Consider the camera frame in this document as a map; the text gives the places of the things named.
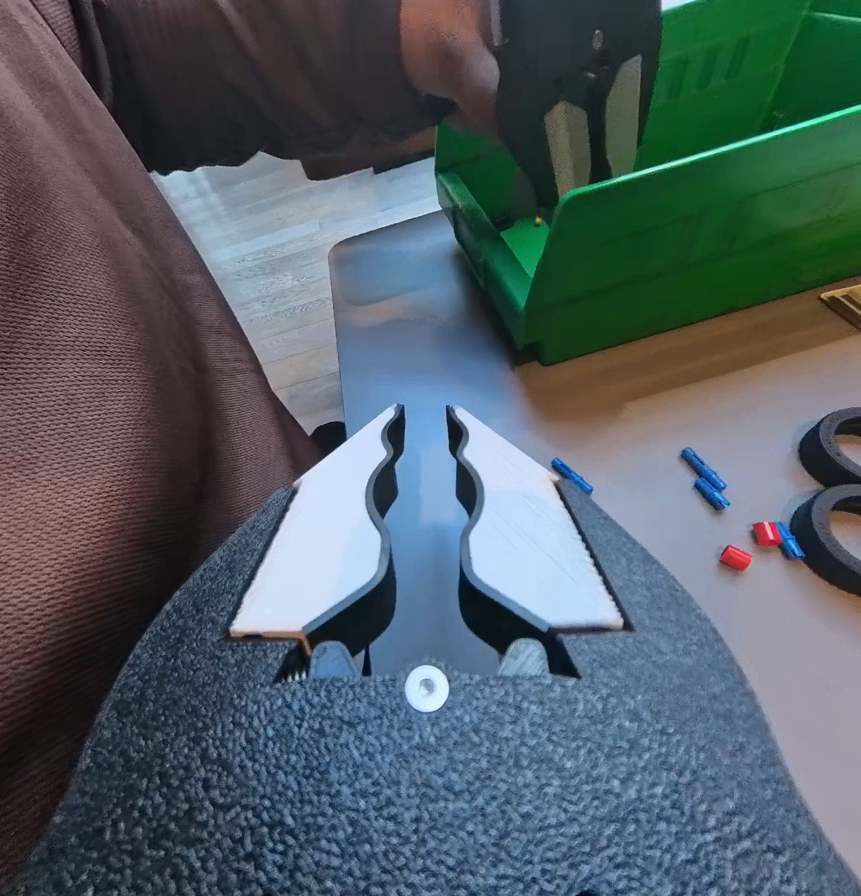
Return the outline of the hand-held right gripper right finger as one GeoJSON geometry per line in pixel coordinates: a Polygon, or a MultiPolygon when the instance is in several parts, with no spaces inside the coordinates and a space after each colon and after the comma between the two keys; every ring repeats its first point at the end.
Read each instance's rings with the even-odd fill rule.
{"type": "Polygon", "coordinates": [[[558,479],[456,405],[446,409],[460,537],[459,599],[479,636],[621,631],[624,617],[558,479]]]}

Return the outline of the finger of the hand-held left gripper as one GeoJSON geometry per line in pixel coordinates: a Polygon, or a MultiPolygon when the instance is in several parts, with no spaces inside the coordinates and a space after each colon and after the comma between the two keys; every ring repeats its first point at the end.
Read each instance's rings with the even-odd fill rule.
{"type": "Polygon", "coordinates": [[[605,66],[590,83],[590,182],[629,174],[636,165],[653,95],[656,55],[605,66]]]}
{"type": "Polygon", "coordinates": [[[599,97],[580,105],[559,100],[543,116],[546,165],[539,203],[553,209],[569,192],[596,182],[599,174],[599,97]]]}

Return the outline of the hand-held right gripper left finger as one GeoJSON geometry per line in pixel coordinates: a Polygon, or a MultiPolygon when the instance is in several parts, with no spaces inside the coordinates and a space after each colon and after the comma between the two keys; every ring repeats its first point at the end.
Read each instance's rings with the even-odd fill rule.
{"type": "Polygon", "coordinates": [[[391,405],[305,473],[231,623],[246,639],[377,639],[395,612],[385,516],[405,413],[391,405]]]}

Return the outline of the green plastic bin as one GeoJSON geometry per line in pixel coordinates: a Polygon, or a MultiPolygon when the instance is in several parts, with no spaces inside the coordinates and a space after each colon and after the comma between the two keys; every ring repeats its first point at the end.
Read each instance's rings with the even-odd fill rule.
{"type": "Polygon", "coordinates": [[[687,2],[662,22],[629,174],[541,211],[504,146],[437,129],[441,207],[543,364],[861,274],[861,2],[687,2]]]}

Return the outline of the person's left forearm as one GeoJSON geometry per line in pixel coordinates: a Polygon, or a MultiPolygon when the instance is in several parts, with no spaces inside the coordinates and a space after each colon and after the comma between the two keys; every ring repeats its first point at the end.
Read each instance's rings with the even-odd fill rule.
{"type": "Polygon", "coordinates": [[[90,6],[113,118],[150,172],[369,151],[454,109],[409,83],[400,2],[90,6]]]}

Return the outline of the grey desk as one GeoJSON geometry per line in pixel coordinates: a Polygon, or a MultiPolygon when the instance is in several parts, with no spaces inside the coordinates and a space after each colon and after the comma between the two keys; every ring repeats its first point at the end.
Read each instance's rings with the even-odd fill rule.
{"type": "Polygon", "coordinates": [[[459,613],[466,514],[445,408],[462,406],[539,464],[571,465],[699,602],[861,879],[861,598],[750,535],[817,488],[797,460],[801,435],[861,406],[861,334],[819,302],[825,288],[543,366],[511,349],[442,212],[347,239],[328,263],[347,428],[405,409],[387,517],[396,615],[372,670],[439,658],[492,671],[459,613]],[[694,488],[687,446],[726,481],[727,509],[694,488]],[[746,571],[718,562],[726,545],[752,554],[746,571]]]}

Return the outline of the person's left hand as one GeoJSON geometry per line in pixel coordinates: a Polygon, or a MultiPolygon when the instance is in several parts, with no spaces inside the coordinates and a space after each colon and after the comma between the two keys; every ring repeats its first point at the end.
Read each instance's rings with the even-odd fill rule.
{"type": "Polygon", "coordinates": [[[402,1],[403,70],[421,93],[451,101],[454,125],[500,140],[498,1],[402,1]]]}

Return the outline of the person's brown sweater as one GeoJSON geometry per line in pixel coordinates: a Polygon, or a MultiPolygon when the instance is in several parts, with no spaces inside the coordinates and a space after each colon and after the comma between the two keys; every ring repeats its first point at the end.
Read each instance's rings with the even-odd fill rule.
{"type": "Polygon", "coordinates": [[[0,2],[0,892],[134,644],[314,457],[111,111],[91,2],[0,2]]]}

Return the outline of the black rubber toy tire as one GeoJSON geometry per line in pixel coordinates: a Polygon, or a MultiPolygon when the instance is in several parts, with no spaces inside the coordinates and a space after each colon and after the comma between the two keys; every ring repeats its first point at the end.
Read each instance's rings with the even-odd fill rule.
{"type": "Polygon", "coordinates": [[[861,559],[842,545],[831,527],[831,515],[861,517],[861,485],[826,487],[798,506],[788,524],[805,553],[804,561],[818,577],[861,597],[861,559]]]}
{"type": "Polygon", "coordinates": [[[823,487],[861,486],[861,464],[842,450],[841,435],[861,438],[861,407],[830,412],[799,442],[801,465],[823,487]]]}

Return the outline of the open instruction booklet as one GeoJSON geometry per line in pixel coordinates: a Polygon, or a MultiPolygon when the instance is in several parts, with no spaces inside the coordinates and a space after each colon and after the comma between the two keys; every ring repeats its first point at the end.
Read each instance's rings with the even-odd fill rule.
{"type": "Polygon", "coordinates": [[[819,300],[861,332],[861,284],[824,292],[819,295],[819,300]]]}

